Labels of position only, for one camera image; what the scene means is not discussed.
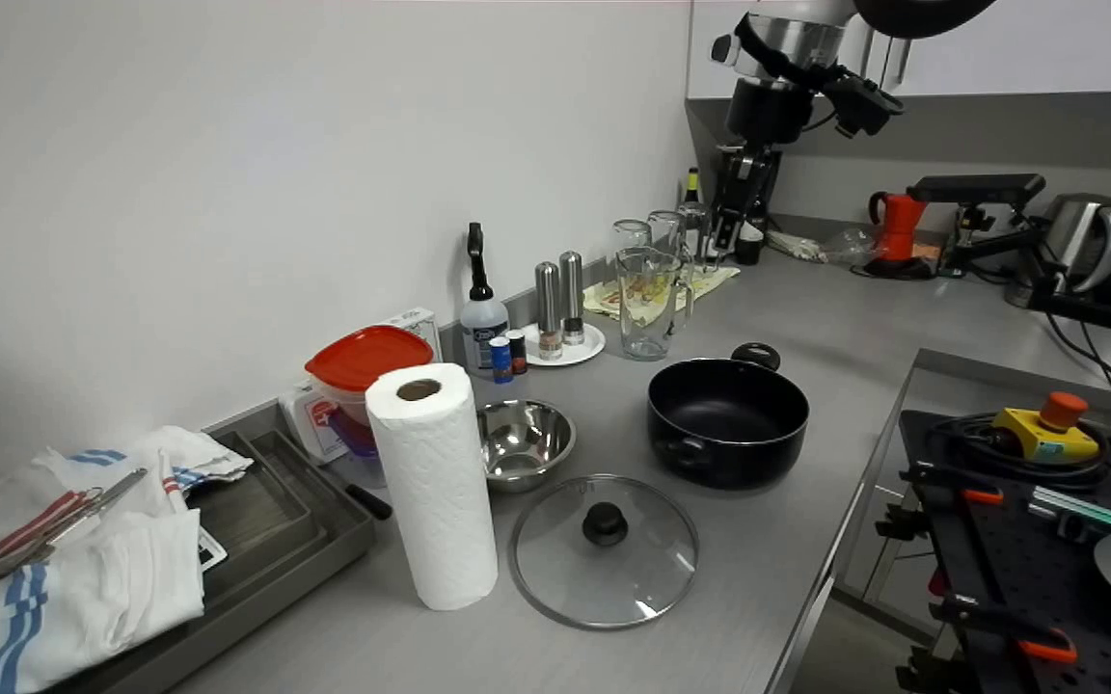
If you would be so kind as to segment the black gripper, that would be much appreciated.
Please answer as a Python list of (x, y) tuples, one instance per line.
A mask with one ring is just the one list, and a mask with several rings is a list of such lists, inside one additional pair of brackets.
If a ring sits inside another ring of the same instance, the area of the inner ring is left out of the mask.
[(749, 151), (744, 143), (725, 143), (719, 161), (719, 187), (710, 205), (710, 256), (725, 262), (735, 253), (735, 236), (744, 224), (766, 224), (766, 199), (778, 175), (778, 151)]

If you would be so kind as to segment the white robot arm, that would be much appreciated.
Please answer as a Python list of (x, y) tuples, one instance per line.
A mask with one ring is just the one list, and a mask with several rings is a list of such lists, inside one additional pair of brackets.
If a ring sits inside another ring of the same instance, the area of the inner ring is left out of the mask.
[(877, 133), (903, 102), (877, 80), (837, 61), (842, 33), (863, 17), (887, 37), (932, 37), (975, 17), (993, 0), (757, 0), (710, 56), (735, 71), (729, 143), (710, 205), (710, 241), (729, 253), (744, 224), (766, 226), (778, 152), (828, 101), (842, 133)]

